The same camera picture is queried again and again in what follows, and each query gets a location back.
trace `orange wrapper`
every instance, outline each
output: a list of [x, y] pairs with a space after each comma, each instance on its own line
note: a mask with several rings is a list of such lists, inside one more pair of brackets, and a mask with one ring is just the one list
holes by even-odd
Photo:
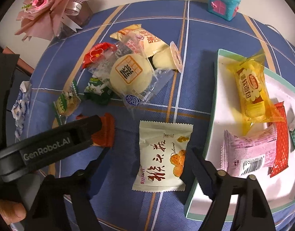
[[282, 117], [284, 117], [284, 122], [275, 122], [277, 130], [277, 140], [276, 140], [276, 157], [270, 177], [273, 177], [280, 172], [284, 171], [288, 167], [288, 156], [289, 156], [289, 134], [287, 125], [287, 116], [284, 108], [284, 102], [279, 102], [275, 104]]
[[[86, 118], [82, 114], [76, 117], [76, 120]], [[92, 140], [94, 146], [101, 147], [112, 147], [114, 143], [115, 136], [115, 120], [113, 116], [109, 113], [105, 113], [104, 116], [100, 117], [102, 120], [102, 129], [94, 134], [92, 134]]]

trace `barcode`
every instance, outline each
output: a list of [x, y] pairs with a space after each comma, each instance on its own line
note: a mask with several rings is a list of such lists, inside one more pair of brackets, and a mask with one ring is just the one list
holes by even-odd
[[259, 160], [253, 161], [250, 163], [244, 162], [243, 163], [243, 173], [241, 175], [256, 171], [261, 167], [261, 165], [262, 165], [262, 157]]

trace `pink snack package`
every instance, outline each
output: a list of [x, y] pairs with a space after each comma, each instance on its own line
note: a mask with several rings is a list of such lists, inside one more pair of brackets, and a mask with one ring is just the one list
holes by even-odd
[[240, 177], [262, 167], [273, 167], [276, 157], [274, 125], [252, 136], [238, 137], [224, 131], [221, 168], [231, 176]]

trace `round bun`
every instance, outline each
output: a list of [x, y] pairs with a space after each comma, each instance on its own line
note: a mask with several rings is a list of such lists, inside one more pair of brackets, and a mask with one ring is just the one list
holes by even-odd
[[120, 57], [110, 72], [110, 83], [113, 90], [127, 95], [133, 90], [137, 93], [145, 91], [151, 83], [153, 67], [139, 54], [128, 54]]

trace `white and blue wrapper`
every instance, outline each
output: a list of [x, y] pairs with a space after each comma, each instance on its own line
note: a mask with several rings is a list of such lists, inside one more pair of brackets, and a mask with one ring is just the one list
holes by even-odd
[[30, 106], [31, 91], [31, 83], [29, 81], [23, 81], [20, 85], [17, 100], [11, 109], [16, 124], [16, 131], [14, 134], [19, 140], [24, 128], [25, 115]]

